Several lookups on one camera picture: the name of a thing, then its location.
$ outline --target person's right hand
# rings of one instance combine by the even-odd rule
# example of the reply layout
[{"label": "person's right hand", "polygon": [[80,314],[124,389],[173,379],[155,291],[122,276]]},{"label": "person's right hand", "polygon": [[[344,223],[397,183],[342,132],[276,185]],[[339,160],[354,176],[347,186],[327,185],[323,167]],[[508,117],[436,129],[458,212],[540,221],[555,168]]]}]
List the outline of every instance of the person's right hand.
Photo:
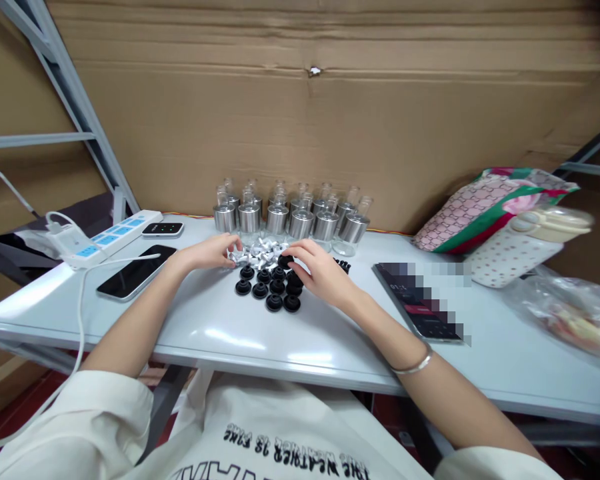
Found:
[{"label": "person's right hand", "polygon": [[342,310],[360,296],[360,288],[342,270],[333,257],[310,239],[300,240],[282,252],[302,260],[310,270],[307,272],[296,262],[289,266],[298,274],[302,283],[314,295]]}]

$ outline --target person's left hand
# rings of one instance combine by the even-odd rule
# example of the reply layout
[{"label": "person's left hand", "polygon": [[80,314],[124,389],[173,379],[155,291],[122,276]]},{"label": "person's left hand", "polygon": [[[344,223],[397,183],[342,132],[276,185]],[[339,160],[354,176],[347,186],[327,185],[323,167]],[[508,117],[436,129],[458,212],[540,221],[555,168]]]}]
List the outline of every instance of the person's left hand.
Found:
[{"label": "person's left hand", "polygon": [[234,249],[243,249],[240,237],[223,233],[174,253],[167,262],[187,271],[217,267],[234,268],[233,260],[227,258],[227,250]]}]

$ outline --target metal shelving rack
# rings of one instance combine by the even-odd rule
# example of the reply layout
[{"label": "metal shelving rack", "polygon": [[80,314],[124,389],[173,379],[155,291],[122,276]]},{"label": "metal shelving rack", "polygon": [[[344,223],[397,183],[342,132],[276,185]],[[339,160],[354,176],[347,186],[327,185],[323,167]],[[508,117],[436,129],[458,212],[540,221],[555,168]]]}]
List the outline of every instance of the metal shelving rack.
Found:
[{"label": "metal shelving rack", "polygon": [[115,216],[123,215],[124,201],[133,213],[140,211],[45,2],[0,0],[0,10],[28,38],[76,129],[76,132],[72,133],[2,136],[0,149],[84,142],[102,178],[114,194]]}]

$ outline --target black smartphone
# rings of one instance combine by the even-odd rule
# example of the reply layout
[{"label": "black smartphone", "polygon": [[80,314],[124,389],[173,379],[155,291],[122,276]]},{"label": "black smartphone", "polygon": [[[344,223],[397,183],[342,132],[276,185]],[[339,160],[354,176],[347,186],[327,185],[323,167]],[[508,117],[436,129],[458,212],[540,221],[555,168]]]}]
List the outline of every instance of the black smartphone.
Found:
[{"label": "black smartphone", "polygon": [[132,261],[100,285],[96,290],[97,294],[118,301],[131,300],[149,284],[164,262],[175,252],[177,252],[175,248],[164,245],[148,248],[139,256],[144,257],[155,253],[159,253],[160,256],[150,260]]},{"label": "black smartphone", "polygon": [[449,324],[425,306],[417,295],[417,288],[410,287],[404,275],[397,275],[400,270],[407,271],[407,264],[400,268],[397,263],[376,263],[373,271],[385,290],[400,310],[402,318],[411,327],[416,336],[426,341],[445,343],[464,343],[455,332],[455,324]]},{"label": "black smartphone", "polygon": [[142,230],[142,236],[148,239],[178,238],[184,229],[182,223],[150,223]]}]

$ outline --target food in plastic bag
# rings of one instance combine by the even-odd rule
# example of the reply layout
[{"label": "food in plastic bag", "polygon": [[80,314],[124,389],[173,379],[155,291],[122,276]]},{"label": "food in plastic bag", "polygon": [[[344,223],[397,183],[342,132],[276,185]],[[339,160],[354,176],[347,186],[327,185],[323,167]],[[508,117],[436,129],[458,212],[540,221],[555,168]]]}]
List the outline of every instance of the food in plastic bag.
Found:
[{"label": "food in plastic bag", "polygon": [[600,356],[600,285],[540,266],[518,282],[512,302],[560,339]]}]

